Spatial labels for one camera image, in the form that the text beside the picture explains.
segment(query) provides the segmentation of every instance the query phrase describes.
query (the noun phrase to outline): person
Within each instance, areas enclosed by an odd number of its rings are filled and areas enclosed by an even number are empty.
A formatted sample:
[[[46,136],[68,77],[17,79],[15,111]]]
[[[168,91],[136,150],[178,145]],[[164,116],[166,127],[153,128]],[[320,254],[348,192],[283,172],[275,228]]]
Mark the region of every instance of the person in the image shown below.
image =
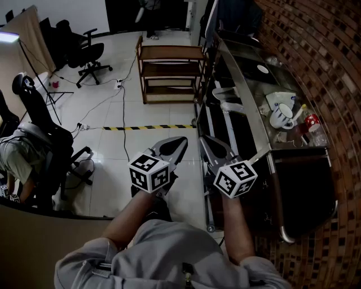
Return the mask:
[[[0,139],[0,170],[7,173],[7,188],[12,194],[15,180],[22,184],[20,202],[30,197],[46,158],[46,150],[28,137],[14,136]]]
[[[144,22],[147,26],[147,39],[148,40],[159,40],[156,36],[155,29],[158,28],[160,15],[160,2],[161,0],[139,0],[144,11]]]
[[[56,263],[55,288],[291,288],[255,256],[240,199],[222,198],[229,259],[206,231],[171,222],[160,196],[139,191],[101,238]]]

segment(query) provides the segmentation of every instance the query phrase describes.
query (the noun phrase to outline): yellow and black tape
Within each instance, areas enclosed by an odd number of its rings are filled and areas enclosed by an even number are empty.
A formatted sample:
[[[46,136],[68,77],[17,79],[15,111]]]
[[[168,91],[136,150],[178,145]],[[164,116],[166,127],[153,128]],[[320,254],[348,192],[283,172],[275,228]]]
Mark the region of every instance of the yellow and black tape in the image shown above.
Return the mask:
[[[146,126],[130,126],[128,128],[114,128],[110,126],[104,126],[104,130],[139,130],[139,129],[195,129],[196,127],[193,125],[183,125],[183,124],[176,124],[176,125],[146,125]]]

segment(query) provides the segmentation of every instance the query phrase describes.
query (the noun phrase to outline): white cup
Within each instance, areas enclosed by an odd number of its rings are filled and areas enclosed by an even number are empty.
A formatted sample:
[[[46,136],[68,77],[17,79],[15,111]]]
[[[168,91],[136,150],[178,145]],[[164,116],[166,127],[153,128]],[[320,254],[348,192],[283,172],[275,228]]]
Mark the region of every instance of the white cup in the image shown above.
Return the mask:
[[[292,116],[292,110],[286,104],[280,103],[270,117],[270,124],[275,129],[291,129],[294,126],[294,122],[291,120]]]

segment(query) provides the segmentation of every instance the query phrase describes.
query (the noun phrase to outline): lamp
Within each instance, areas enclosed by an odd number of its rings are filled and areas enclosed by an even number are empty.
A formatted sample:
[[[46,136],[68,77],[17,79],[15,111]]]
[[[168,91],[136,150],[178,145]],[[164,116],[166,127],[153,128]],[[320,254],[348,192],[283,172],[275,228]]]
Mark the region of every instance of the lamp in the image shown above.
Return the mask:
[[[54,107],[54,104],[65,94],[65,93],[70,93],[70,94],[73,94],[74,92],[68,92],[68,91],[57,91],[57,92],[49,92],[45,85],[42,83],[42,81],[40,80],[39,78],[39,75],[38,73],[36,72],[35,68],[33,67],[32,63],[30,62],[30,59],[28,58],[22,44],[21,44],[21,39],[20,39],[20,36],[16,33],[9,33],[9,32],[3,32],[3,31],[0,31],[0,42],[6,42],[6,43],[14,43],[15,41],[19,40],[19,44],[20,44],[20,47],[21,47],[21,50],[23,51],[24,53],[24,56],[25,58],[27,59],[27,62],[29,63],[32,71],[34,72],[35,76],[38,78],[38,81],[40,82],[41,86],[44,88],[45,92],[46,92],[46,101],[45,103],[47,103],[47,98],[49,97],[49,100],[50,100],[50,103],[51,103],[51,106],[55,112],[55,115],[56,115],[56,118],[58,119],[58,122],[60,123],[61,125],[61,122],[59,120],[59,117],[58,117],[58,114],[56,113],[56,109]],[[57,98],[56,101],[54,101],[54,99],[51,97],[51,93],[53,94],[61,94],[60,97]]]
[[[19,39],[19,35],[15,33],[0,32],[0,42],[13,43]]]

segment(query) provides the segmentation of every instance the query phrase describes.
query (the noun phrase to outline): doorway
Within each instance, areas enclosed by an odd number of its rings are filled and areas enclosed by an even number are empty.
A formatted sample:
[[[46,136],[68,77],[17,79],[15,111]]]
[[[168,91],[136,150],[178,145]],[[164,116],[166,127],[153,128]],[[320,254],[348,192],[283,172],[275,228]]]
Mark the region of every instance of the doorway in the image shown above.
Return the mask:
[[[108,23],[111,34],[143,31],[146,24],[143,19],[135,23],[140,9],[138,0],[105,0]],[[161,24],[166,29],[185,30],[188,2],[184,0],[161,0]]]

